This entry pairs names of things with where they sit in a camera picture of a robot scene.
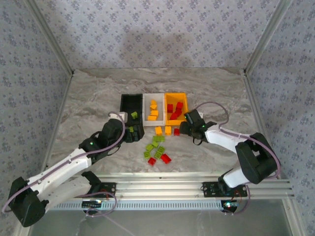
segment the patterned wallpaper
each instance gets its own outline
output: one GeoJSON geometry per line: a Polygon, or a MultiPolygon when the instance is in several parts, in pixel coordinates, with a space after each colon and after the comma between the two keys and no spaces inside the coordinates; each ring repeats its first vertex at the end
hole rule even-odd
{"type": "Polygon", "coordinates": [[[282,169],[315,235],[315,2],[295,0],[251,79],[282,169]]]}
{"type": "MultiPolygon", "coordinates": [[[[0,4],[0,206],[19,176],[37,174],[44,160],[67,76],[20,0],[0,4]]],[[[0,215],[10,236],[15,216],[0,215]]]]}
{"type": "Polygon", "coordinates": [[[72,68],[244,68],[278,0],[35,0],[72,68]]]}

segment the lime green block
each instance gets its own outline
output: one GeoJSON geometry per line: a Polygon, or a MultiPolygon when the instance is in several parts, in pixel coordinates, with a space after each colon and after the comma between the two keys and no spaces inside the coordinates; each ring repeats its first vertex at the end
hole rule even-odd
{"type": "Polygon", "coordinates": [[[158,147],[158,149],[157,149],[157,151],[159,152],[159,153],[164,153],[164,151],[165,151],[165,148],[164,147],[162,147],[162,146],[159,146],[158,147]]]}
{"type": "Polygon", "coordinates": [[[143,155],[144,155],[144,158],[145,158],[145,159],[149,159],[149,158],[151,157],[149,151],[145,151],[145,152],[143,153],[143,155]]]}
{"type": "Polygon", "coordinates": [[[160,159],[162,155],[163,155],[163,153],[160,153],[160,152],[157,151],[157,152],[154,154],[154,157],[155,157],[156,159],[160,159]]]}
{"type": "Polygon", "coordinates": [[[154,146],[153,146],[152,144],[148,144],[148,145],[146,146],[146,150],[147,150],[147,151],[152,151],[152,149],[154,149],[154,146]]]}
{"type": "Polygon", "coordinates": [[[153,142],[152,142],[152,145],[153,145],[155,148],[157,148],[157,147],[158,147],[158,142],[153,141],[153,142]]]}
{"type": "Polygon", "coordinates": [[[138,118],[138,113],[137,113],[137,112],[131,113],[131,117],[132,117],[133,119],[137,119],[137,118],[138,118]]]}
{"type": "Polygon", "coordinates": [[[165,142],[165,137],[164,136],[153,136],[153,142],[165,142]]]}

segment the toy block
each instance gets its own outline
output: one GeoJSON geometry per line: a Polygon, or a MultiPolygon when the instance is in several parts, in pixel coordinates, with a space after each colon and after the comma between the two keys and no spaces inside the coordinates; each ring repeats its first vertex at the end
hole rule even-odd
{"type": "Polygon", "coordinates": [[[182,110],[176,109],[174,113],[176,113],[176,115],[179,117],[183,112],[182,110]]]}
{"type": "Polygon", "coordinates": [[[152,110],[150,115],[158,117],[158,110],[152,110]]]}
{"type": "Polygon", "coordinates": [[[152,151],[152,149],[154,149],[154,146],[153,146],[152,144],[148,144],[148,145],[146,146],[146,150],[147,150],[147,151],[152,151]]]}
{"type": "Polygon", "coordinates": [[[158,108],[157,105],[151,105],[151,106],[150,106],[150,110],[156,110],[157,108],[158,108]]]}
{"type": "Polygon", "coordinates": [[[164,153],[165,147],[159,146],[157,149],[157,152],[161,153],[161,155],[164,153]]]}
{"type": "Polygon", "coordinates": [[[149,159],[149,158],[151,157],[149,151],[145,151],[145,152],[143,153],[143,155],[144,155],[144,159],[149,159]]]}
{"type": "Polygon", "coordinates": [[[173,104],[167,104],[167,113],[173,113],[173,104]]]}
{"type": "Polygon", "coordinates": [[[165,135],[171,135],[172,134],[172,127],[166,126],[165,127],[165,135]]]}
{"type": "Polygon", "coordinates": [[[179,129],[178,129],[178,128],[175,128],[175,129],[174,129],[174,135],[179,136],[179,134],[180,134],[179,129]]]}
{"type": "Polygon", "coordinates": [[[149,163],[151,166],[154,166],[154,164],[156,163],[156,160],[151,157],[151,158],[148,160],[148,163],[149,163]]]}
{"type": "Polygon", "coordinates": [[[161,126],[156,127],[156,134],[157,134],[157,136],[162,135],[162,128],[161,128],[161,126]]]}
{"type": "Polygon", "coordinates": [[[137,112],[131,113],[131,117],[132,117],[133,119],[137,119],[137,118],[138,118],[138,113],[137,113],[137,112]]]}
{"type": "Polygon", "coordinates": [[[156,120],[156,119],[157,119],[156,116],[148,116],[148,120],[150,120],[150,121],[153,121],[153,120],[156,120]]]}
{"type": "Polygon", "coordinates": [[[162,155],[163,155],[163,153],[156,152],[156,153],[154,154],[154,158],[160,159],[162,155]]]}
{"type": "Polygon", "coordinates": [[[157,148],[157,147],[158,147],[158,142],[153,141],[153,142],[152,142],[152,145],[153,145],[155,148],[157,148]]]}
{"type": "Polygon", "coordinates": [[[173,113],[169,119],[174,120],[174,119],[177,119],[177,117],[178,115],[176,113],[173,113]]]}
{"type": "Polygon", "coordinates": [[[177,104],[176,104],[176,110],[181,110],[181,109],[183,109],[183,103],[182,102],[178,102],[177,104]]]}
{"type": "Polygon", "coordinates": [[[153,136],[153,142],[165,142],[165,137],[160,135],[160,136],[153,136]]]}
{"type": "Polygon", "coordinates": [[[165,164],[168,164],[168,163],[170,163],[170,162],[172,161],[172,159],[169,158],[169,156],[166,155],[166,154],[163,154],[163,155],[161,156],[161,159],[162,159],[162,161],[164,161],[165,164]]]}

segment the yellow block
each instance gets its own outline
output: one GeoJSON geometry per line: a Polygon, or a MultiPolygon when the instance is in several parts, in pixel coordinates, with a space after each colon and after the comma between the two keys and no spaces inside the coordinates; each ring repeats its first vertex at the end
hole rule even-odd
{"type": "Polygon", "coordinates": [[[148,120],[150,120],[150,121],[153,121],[153,120],[156,120],[156,119],[157,119],[156,116],[148,116],[148,120]]]}
{"type": "Polygon", "coordinates": [[[158,110],[152,110],[150,115],[158,117],[158,110]]]}
{"type": "Polygon", "coordinates": [[[165,135],[171,135],[172,134],[172,127],[166,126],[165,127],[165,135]]]}
{"type": "Polygon", "coordinates": [[[151,109],[151,110],[156,110],[157,107],[158,107],[157,105],[151,105],[151,106],[150,106],[150,109],[151,109]]]}
{"type": "Polygon", "coordinates": [[[157,134],[157,136],[161,136],[162,135],[162,128],[161,128],[161,126],[156,127],[156,134],[157,134]]]}

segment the marble surface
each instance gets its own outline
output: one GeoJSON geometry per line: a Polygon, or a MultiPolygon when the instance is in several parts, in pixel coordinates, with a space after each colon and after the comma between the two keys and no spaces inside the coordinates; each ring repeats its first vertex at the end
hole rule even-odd
{"type": "MultiPolygon", "coordinates": [[[[89,69],[76,70],[67,95],[61,124],[49,166],[65,158],[78,144],[107,122],[109,111],[119,111],[122,93],[185,92],[189,109],[205,101],[216,101],[230,113],[225,128],[242,133],[257,130],[248,100],[244,75],[237,68],[167,69],[89,69]]],[[[215,105],[199,109],[206,121],[225,120],[224,111],[215,105]]],[[[145,146],[152,141],[154,127],[145,127],[139,142],[123,143],[121,149],[90,167],[98,173],[118,172],[203,172],[227,171],[237,156],[217,145],[195,146],[188,136],[168,136],[163,146],[172,159],[151,167],[143,158],[145,146]]]]}

